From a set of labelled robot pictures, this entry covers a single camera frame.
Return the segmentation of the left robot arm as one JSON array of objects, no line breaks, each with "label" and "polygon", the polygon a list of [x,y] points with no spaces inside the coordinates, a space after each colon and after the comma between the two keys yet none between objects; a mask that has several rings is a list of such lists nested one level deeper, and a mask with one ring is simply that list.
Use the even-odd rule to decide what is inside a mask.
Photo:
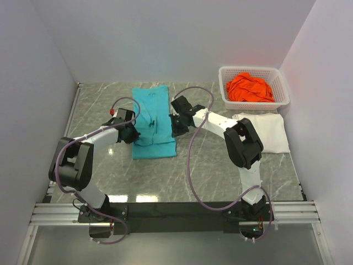
[{"label": "left robot arm", "polygon": [[49,169],[49,180],[69,193],[75,194],[85,206],[84,215],[89,213],[98,222],[111,215],[109,197],[91,182],[94,155],[100,150],[120,142],[131,144],[140,133],[135,129],[136,114],[132,110],[111,110],[112,118],[98,129],[92,137],[63,137],[59,140]]}]

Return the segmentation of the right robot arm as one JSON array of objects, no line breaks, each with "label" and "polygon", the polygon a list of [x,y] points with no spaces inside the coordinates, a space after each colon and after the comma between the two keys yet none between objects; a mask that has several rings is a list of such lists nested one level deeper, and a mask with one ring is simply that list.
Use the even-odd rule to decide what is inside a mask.
[{"label": "right robot arm", "polygon": [[191,181],[190,163],[187,163],[188,181],[196,200],[206,209],[225,211],[240,203],[243,216],[248,220],[255,220],[266,204],[265,192],[261,187],[260,160],[264,149],[262,141],[252,122],[243,118],[235,120],[226,118],[210,111],[208,108],[192,106],[184,96],[172,100],[173,114],[172,136],[176,137],[189,132],[189,127],[195,127],[196,133],[201,129],[224,139],[228,156],[238,167],[242,184],[242,195],[228,206],[212,208],[198,197]]}]

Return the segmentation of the turquoise t shirt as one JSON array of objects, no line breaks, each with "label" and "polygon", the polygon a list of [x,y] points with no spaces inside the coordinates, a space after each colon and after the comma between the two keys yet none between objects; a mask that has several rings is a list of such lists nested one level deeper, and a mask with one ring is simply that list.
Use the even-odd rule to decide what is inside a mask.
[{"label": "turquoise t shirt", "polygon": [[169,91],[166,85],[155,88],[133,88],[132,97],[141,109],[135,128],[140,133],[133,143],[134,160],[175,157],[176,141],[172,137],[172,122],[169,109]]}]

